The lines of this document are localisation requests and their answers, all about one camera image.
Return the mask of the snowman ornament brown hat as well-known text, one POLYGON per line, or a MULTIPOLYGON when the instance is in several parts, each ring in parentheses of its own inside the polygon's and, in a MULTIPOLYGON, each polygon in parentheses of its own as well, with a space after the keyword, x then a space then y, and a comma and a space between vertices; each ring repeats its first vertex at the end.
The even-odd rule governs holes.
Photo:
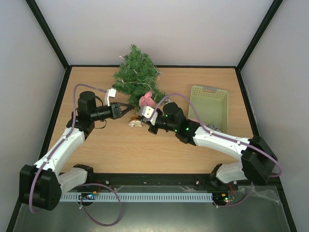
POLYGON ((142 117, 134 115, 130 118, 128 125, 130 127, 142 127, 142 117))

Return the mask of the pink felt bow ornament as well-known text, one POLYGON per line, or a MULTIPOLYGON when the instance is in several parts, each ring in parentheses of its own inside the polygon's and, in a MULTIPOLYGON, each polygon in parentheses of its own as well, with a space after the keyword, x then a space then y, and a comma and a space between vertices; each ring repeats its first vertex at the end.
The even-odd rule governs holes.
POLYGON ((151 91, 147 92, 144 96, 139 99, 139 106, 155 106, 155 101, 152 99, 153 93, 151 91))

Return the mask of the small green christmas tree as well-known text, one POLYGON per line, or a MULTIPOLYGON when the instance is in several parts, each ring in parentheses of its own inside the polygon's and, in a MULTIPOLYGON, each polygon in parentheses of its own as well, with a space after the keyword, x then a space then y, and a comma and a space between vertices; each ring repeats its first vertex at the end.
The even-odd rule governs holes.
POLYGON ((132 104, 134 111, 140 109, 140 98, 148 92, 152 94, 154 102, 159 103, 166 93, 159 88, 160 72, 150 56, 132 44, 130 52, 122 59, 119 70, 113 75, 112 87, 128 97, 128 103, 132 104))

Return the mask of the clear led string lights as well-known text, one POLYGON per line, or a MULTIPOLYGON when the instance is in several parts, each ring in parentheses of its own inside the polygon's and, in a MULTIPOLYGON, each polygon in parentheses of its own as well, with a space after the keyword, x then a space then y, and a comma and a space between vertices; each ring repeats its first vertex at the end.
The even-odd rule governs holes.
POLYGON ((149 90, 158 89, 157 78, 159 71, 152 62, 150 56, 142 52, 133 52, 120 57, 123 62, 119 70, 114 74, 117 84, 124 87, 125 84, 139 84, 149 90))

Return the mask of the green perforated plastic basket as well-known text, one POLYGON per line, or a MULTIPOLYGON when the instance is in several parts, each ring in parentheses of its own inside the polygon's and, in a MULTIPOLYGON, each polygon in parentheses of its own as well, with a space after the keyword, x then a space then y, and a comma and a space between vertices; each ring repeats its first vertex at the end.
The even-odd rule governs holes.
POLYGON ((226 90, 194 85, 190 102, 205 126, 213 123, 221 128, 222 133, 228 133, 229 101, 226 90))

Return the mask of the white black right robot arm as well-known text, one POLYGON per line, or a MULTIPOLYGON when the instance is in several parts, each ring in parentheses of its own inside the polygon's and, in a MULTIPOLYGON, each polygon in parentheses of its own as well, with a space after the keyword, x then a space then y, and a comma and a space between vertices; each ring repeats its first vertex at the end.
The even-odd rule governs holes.
POLYGON ((215 189, 222 189, 226 184, 240 180, 264 186, 272 177, 278 159, 258 135, 249 139, 213 131, 187 119, 174 102, 166 104, 162 111, 142 106, 140 114, 149 125, 148 131, 153 134, 157 134, 159 129, 172 131, 182 143, 208 147, 235 158, 236 162, 220 163, 211 172, 211 185, 215 189))

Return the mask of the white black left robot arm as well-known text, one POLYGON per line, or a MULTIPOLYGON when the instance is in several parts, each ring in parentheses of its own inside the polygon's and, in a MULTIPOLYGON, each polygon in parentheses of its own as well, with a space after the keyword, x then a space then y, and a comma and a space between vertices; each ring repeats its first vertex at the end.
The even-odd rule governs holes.
POLYGON ((107 90, 100 106, 97 105, 100 98, 94 92, 80 93, 59 140, 40 160, 21 169, 19 197, 31 211, 36 207, 53 210, 65 193, 92 179, 93 168, 86 165, 77 164, 63 174, 61 170, 73 152, 88 138, 95 122, 121 118, 132 109, 131 104, 110 102, 111 92, 112 89, 107 90))

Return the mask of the pink ornament in basket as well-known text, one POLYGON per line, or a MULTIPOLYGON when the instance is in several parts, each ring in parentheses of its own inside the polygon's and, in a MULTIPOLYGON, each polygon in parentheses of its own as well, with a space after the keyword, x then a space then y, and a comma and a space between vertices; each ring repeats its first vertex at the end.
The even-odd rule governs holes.
POLYGON ((193 122, 197 122, 199 123, 199 121, 197 119, 194 119, 194 118, 190 118, 189 120, 193 121, 193 122))

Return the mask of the silver star ornament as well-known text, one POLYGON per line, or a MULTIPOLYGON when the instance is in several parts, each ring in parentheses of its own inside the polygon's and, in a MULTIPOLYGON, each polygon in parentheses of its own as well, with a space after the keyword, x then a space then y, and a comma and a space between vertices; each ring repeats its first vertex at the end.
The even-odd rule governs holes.
POLYGON ((213 123, 208 124, 207 127, 208 127, 210 130, 222 132, 221 128, 220 128, 220 127, 217 127, 217 126, 214 125, 213 123))

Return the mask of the black front mounting rail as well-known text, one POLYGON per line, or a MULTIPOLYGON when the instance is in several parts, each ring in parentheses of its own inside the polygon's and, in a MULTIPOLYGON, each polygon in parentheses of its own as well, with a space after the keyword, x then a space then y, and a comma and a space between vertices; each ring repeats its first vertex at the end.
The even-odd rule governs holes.
POLYGON ((211 186, 209 174, 109 174, 95 173, 94 179, 110 186, 181 185, 211 186))

